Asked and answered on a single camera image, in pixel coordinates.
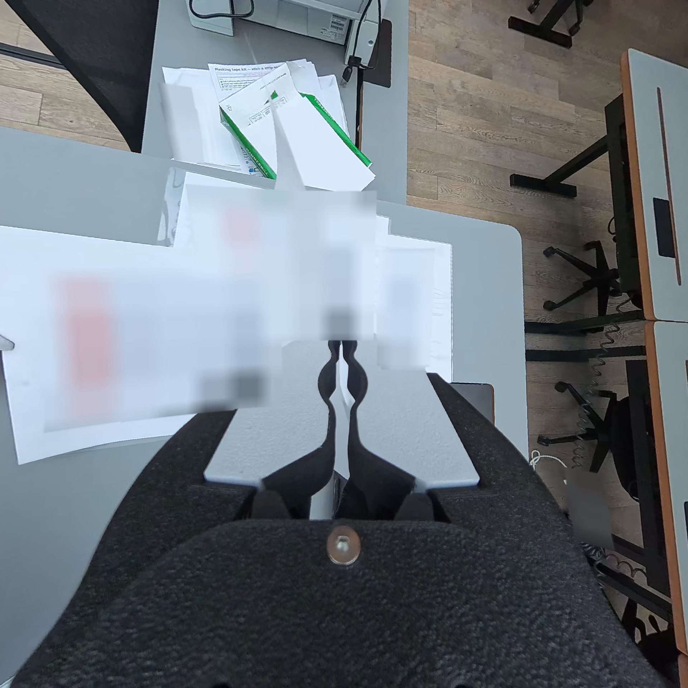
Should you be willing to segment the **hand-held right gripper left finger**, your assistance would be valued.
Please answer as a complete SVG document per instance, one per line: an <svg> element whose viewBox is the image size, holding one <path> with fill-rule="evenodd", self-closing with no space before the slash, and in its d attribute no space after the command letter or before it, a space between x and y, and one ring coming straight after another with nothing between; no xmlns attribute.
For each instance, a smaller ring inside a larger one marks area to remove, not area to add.
<svg viewBox="0 0 688 688"><path fill-rule="evenodd" d="M335 390L336 343L289 343L277 395L270 405L236 410L205 480L274 491L291 516L309 518L312 497L334 473Z"/></svg>

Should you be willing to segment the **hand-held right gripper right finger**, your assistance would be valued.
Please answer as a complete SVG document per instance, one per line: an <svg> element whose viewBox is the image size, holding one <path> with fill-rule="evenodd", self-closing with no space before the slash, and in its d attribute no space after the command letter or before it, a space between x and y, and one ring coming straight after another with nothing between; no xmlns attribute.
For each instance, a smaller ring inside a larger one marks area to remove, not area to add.
<svg viewBox="0 0 688 688"><path fill-rule="evenodd" d="M372 341L345 340L341 352L354 401L339 518L394 519L412 495L477 487L479 474L432 384L441 377L383 369Z"/></svg>

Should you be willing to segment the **large white paper sheet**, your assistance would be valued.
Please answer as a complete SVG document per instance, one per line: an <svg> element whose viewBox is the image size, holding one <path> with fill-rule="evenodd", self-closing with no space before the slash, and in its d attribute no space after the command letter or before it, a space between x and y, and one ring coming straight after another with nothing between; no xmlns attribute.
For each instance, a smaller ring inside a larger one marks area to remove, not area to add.
<svg viewBox="0 0 688 688"><path fill-rule="evenodd" d="M230 260L3 226L1 334L18 463L171 435L229 408Z"/></svg>

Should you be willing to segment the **large grey desk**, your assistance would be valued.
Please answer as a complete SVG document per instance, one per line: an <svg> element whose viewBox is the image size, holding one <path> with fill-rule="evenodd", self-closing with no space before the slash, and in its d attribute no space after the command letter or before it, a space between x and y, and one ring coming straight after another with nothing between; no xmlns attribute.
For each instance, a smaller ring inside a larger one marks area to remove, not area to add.
<svg viewBox="0 0 688 688"><path fill-rule="evenodd" d="M153 244L171 161L1 128L1 225ZM528 453L521 236L378 200L392 233L453 247L453 380L494 390L497 428ZM1 679L55 624L116 507L167 436L18 465L1 383Z"/></svg>

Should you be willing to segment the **narrow grey desk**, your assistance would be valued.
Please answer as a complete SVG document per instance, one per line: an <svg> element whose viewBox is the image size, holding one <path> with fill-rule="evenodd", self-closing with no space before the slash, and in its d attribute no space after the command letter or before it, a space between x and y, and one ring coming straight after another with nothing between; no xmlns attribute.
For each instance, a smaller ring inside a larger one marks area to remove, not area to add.
<svg viewBox="0 0 688 688"><path fill-rule="evenodd" d="M370 186L379 200L407 201L408 1L388 1L383 17L392 24L391 87L363 86L363 152L376 178ZM160 1L149 84L142 152L172 159L159 83L163 67L206 69L208 63L271 63L305 58L319 75L341 77L344 47L292 32L239 20L232 37L194 28L187 1Z"/></svg>

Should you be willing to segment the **grey board with wooden edge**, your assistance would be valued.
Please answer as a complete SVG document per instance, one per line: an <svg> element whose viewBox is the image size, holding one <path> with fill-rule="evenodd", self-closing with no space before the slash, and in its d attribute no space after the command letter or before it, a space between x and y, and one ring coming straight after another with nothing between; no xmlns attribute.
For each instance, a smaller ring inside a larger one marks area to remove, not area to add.
<svg viewBox="0 0 688 688"><path fill-rule="evenodd" d="M487 383L451 383L464 399L466 399L481 415L492 424L495 423L494 388Z"/></svg>

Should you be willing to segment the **black office chair base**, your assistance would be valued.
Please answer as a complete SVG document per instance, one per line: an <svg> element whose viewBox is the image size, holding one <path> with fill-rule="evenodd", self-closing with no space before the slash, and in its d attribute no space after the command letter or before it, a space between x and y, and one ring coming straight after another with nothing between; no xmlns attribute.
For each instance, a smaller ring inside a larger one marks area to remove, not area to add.
<svg viewBox="0 0 688 688"><path fill-rule="evenodd" d="M577 298L595 290L597 292L597 315L605 316L607 315L609 299L612 297L621 296L622 292L618 280L618 269L610 268L602 243L598 240L586 242L583 245L583 249L585 251L594 251L594 264L585 262L582 259L551 245L544 249L543 254L545 257L549 258L553 255L558 255L588 277L587 280L582 282L582 286L577 291L565 297L562 301L545 301L543 308L546 311L552 312L557 310L560 307L576 300Z"/></svg>

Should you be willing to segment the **black mesh office chair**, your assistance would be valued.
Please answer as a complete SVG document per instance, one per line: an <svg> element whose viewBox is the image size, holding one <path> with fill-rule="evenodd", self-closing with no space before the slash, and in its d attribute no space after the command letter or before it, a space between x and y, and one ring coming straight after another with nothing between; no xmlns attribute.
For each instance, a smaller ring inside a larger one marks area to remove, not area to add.
<svg viewBox="0 0 688 688"><path fill-rule="evenodd" d="M142 151L159 1L7 1Z"/></svg>

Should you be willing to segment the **blank white paper sheet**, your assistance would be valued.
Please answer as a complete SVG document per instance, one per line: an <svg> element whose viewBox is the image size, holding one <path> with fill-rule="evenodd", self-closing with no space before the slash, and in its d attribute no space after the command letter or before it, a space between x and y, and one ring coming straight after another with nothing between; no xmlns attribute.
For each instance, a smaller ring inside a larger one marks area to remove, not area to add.
<svg viewBox="0 0 688 688"><path fill-rule="evenodd" d="M285 105L273 99L270 106L277 147L277 191L359 192L372 183L373 172L319 104L297 94Z"/></svg>

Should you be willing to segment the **white envelope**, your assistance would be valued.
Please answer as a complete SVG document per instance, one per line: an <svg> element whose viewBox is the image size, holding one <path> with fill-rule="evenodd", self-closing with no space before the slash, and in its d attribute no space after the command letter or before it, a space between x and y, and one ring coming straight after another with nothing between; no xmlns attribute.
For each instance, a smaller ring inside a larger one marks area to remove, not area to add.
<svg viewBox="0 0 688 688"><path fill-rule="evenodd" d="M208 70L163 67L163 100L174 158L211 167L242 170L242 154L221 122L218 96Z"/></svg>

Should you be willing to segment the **green white paper ream wrapper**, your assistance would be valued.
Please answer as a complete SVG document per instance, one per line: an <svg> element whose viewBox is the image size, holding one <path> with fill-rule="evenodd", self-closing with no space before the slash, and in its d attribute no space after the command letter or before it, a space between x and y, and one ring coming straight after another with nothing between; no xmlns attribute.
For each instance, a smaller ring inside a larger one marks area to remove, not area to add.
<svg viewBox="0 0 688 688"><path fill-rule="evenodd" d="M297 94L309 97L329 115L315 96L297 91L286 63L219 102L222 124L233 133L262 174L271 180L277 179L277 147L270 103L276 99L278 105L285 105ZM354 152L371 170L371 161L356 148L348 134L343 131L342 137L351 142Z"/></svg>

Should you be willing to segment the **pile of white papers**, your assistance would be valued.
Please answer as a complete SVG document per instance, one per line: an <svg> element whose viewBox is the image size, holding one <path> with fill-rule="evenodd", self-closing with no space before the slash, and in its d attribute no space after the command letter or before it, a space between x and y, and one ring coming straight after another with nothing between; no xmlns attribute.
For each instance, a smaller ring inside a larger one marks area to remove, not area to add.
<svg viewBox="0 0 688 688"><path fill-rule="evenodd" d="M315 65L305 59L287 61L295 88L302 94L315 96L324 110L349 134L345 109L340 97L339 82L336 76L319 76Z"/></svg>

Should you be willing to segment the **printed instruction sheet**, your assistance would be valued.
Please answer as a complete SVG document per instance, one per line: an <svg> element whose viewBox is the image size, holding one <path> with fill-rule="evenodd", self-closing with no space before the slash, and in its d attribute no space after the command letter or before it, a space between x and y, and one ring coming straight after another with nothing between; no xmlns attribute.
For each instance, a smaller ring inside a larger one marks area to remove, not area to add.
<svg viewBox="0 0 688 688"><path fill-rule="evenodd" d="M235 92L252 84L280 68L284 63L263 64L216 64L209 63L211 81L218 101L221 102Z"/></svg>

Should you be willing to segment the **white printer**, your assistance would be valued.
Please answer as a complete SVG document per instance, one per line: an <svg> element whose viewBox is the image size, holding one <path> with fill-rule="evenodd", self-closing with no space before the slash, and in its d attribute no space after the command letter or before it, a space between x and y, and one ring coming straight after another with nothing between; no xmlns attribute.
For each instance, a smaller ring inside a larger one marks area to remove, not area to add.
<svg viewBox="0 0 688 688"><path fill-rule="evenodd" d="M345 48L345 63L369 66L387 1L187 1L191 24L233 36L250 21Z"/></svg>

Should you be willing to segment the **black table leg frame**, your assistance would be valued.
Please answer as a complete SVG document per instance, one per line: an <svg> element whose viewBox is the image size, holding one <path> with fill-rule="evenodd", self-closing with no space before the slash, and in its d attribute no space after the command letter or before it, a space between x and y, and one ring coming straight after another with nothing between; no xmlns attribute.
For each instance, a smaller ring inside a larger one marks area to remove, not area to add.
<svg viewBox="0 0 688 688"><path fill-rule="evenodd" d="M572 47L572 37L578 33L583 21L583 9L593 3L594 1L555 1L539 23L510 16L508 18L508 28L556 46L570 49ZM555 25L572 5L576 14L575 22L567 29L567 32L556 31Z"/></svg>

